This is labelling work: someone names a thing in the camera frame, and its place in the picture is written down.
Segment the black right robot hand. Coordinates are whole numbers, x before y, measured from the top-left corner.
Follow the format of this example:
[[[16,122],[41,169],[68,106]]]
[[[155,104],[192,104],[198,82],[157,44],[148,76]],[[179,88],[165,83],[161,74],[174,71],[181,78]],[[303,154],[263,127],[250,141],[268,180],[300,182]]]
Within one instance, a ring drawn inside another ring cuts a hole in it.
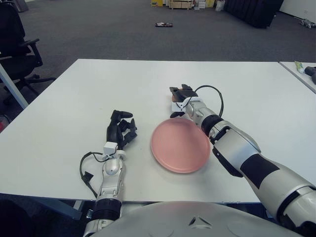
[[[172,93],[172,102],[183,102],[186,98],[198,97],[197,93],[186,84],[181,84],[181,88],[170,87],[169,90]]]

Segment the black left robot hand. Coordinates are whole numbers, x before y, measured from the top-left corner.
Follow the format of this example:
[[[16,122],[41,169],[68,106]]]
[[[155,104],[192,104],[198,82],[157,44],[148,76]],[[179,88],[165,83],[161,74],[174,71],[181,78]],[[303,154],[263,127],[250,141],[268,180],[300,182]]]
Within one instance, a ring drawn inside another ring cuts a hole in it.
[[[132,117],[132,113],[118,110],[114,110],[111,115],[106,141],[117,143],[118,150],[123,150],[125,145],[137,137],[137,127]]]

